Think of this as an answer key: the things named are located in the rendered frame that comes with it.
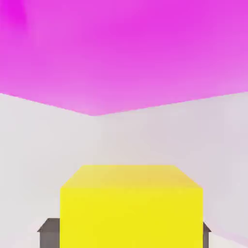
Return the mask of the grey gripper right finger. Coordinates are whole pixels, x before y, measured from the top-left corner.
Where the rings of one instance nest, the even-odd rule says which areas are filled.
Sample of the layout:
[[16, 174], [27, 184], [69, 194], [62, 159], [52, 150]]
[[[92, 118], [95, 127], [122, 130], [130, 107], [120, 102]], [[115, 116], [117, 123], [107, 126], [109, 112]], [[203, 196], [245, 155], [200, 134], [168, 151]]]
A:
[[209, 248], [209, 233], [212, 231], [203, 223], [203, 248]]

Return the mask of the large magenta box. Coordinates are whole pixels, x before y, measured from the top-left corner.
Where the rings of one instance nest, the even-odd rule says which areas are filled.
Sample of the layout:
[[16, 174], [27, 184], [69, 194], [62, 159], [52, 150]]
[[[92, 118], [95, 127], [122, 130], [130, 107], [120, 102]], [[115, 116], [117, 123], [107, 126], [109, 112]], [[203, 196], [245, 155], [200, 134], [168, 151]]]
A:
[[248, 0], [0, 0], [0, 93], [104, 115], [248, 91]]

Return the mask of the small yellow cube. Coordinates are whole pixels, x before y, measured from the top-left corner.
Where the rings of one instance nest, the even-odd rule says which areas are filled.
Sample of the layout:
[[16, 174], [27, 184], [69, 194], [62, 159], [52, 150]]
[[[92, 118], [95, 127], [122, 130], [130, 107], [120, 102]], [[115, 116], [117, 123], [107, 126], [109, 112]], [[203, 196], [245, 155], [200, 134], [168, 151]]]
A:
[[203, 189], [175, 166], [84, 165], [60, 189], [60, 248], [203, 248]]

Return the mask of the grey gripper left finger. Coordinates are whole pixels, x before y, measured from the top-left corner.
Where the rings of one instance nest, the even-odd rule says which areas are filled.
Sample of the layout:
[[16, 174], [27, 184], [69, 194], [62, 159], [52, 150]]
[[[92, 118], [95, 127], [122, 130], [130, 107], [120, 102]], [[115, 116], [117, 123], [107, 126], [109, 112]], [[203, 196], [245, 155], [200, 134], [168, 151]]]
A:
[[60, 248], [60, 219], [48, 218], [37, 231], [39, 248]]

